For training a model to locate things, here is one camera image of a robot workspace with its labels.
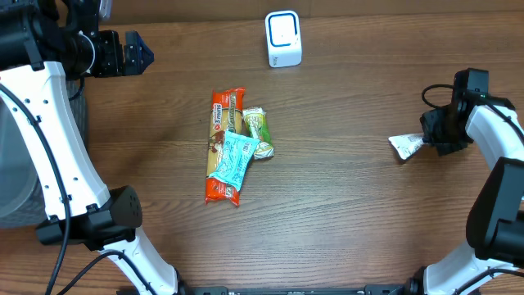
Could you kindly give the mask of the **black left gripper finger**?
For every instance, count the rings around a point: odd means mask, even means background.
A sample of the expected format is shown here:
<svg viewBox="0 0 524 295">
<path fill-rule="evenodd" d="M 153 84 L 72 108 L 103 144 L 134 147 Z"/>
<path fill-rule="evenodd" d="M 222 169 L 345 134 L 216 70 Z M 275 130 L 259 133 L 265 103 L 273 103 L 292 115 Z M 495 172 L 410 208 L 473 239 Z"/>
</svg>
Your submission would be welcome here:
<svg viewBox="0 0 524 295">
<path fill-rule="evenodd" d="M 153 56 L 126 57 L 124 75 L 141 75 L 153 61 Z"/>
<path fill-rule="evenodd" d="M 145 44 L 137 31 L 125 33 L 124 57 L 126 61 L 154 61 L 153 51 Z"/>
</svg>

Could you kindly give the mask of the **white tube with gold cap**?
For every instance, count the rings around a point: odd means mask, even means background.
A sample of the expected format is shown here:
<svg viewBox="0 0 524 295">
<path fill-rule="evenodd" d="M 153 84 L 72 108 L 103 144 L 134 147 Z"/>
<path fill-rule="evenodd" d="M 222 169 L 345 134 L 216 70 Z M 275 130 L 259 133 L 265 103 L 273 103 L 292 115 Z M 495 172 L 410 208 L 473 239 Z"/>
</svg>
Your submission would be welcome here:
<svg viewBox="0 0 524 295">
<path fill-rule="evenodd" d="M 424 141 L 424 134 L 396 135 L 389 137 L 388 141 L 402 161 L 407 161 L 416 154 L 418 150 L 427 145 Z"/>
</svg>

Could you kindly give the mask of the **orange spaghetti packet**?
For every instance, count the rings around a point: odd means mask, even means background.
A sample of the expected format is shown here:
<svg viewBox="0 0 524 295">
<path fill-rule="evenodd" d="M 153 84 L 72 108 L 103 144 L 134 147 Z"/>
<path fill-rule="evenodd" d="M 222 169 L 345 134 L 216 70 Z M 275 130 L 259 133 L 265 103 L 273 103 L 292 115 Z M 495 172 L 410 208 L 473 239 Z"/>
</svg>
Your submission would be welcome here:
<svg viewBox="0 0 524 295">
<path fill-rule="evenodd" d="M 246 89 L 231 88 L 221 93 L 213 92 L 210 113 L 210 133 L 206 168 L 205 203 L 229 200 L 234 206 L 240 204 L 240 193 L 211 175 L 217 170 L 223 157 L 225 132 L 240 134 L 242 131 L 243 97 Z"/>
</svg>

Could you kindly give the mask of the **green snack packet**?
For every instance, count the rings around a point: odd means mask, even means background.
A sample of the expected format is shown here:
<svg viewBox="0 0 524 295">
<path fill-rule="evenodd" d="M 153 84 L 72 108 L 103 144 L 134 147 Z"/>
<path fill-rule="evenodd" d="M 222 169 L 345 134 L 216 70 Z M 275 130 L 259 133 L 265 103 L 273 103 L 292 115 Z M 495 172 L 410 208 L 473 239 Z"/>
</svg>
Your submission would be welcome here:
<svg viewBox="0 0 524 295">
<path fill-rule="evenodd" d="M 266 112 L 262 107 L 249 107 L 242 111 L 246 128 L 252 138 L 259 139 L 255 150 L 256 160 L 264 160 L 274 156 L 274 146 L 271 140 Z"/>
</svg>

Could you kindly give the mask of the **light blue wipes packet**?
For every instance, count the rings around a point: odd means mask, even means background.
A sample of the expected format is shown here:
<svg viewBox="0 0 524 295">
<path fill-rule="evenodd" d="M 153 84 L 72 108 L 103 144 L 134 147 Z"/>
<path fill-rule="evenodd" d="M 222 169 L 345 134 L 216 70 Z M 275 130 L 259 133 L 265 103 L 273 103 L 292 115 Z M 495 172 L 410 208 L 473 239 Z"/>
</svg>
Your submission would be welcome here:
<svg viewBox="0 0 524 295">
<path fill-rule="evenodd" d="M 259 139 L 226 131 L 221 159 L 210 177 L 240 191 L 246 169 L 259 142 Z"/>
</svg>

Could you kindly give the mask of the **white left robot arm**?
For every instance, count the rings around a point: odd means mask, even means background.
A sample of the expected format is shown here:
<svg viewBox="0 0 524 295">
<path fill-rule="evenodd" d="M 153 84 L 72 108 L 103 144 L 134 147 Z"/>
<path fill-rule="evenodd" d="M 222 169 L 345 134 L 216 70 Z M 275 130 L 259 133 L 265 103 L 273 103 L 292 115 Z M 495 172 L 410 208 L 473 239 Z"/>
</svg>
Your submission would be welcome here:
<svg viewBox="0 0 524 295">
<path fill-rule="evenodd" d="M 102 30 L 109 1 L 68 1 L 65 24 L 56 2 L 1 4 L 1 98 L 13 116 L 43 189 L 44 245 L 82 244 L 112 260 L 138 294 L 185 294 L 178 271 L 162 259 L 142 227 L 130 186 L 108 188 L 96 172 L 71 110 L 70 81 L 140 75 L 153 52 L 135 31 Z"/>
</svg>

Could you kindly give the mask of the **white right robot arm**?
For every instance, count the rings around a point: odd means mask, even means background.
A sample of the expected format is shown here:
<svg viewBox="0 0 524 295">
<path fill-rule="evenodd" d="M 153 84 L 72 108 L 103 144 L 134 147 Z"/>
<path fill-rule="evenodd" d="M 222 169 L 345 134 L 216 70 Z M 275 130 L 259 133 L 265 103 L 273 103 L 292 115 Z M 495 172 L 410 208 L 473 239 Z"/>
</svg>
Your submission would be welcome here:
<svg viewBox="0 0 524 295">
<path fill-rule="evenodd" d="M 465 242 L 423 267 L 407 294 L 474 294 L 498 275 L 523 275 L 523 129 L 514 105 L 488 86 L 488 71 L 461 70 L 450 103 L 420 118 L 424 142 L 439 155 L 475 143 L 490 175 L 468 214 Z"/>
</svg>

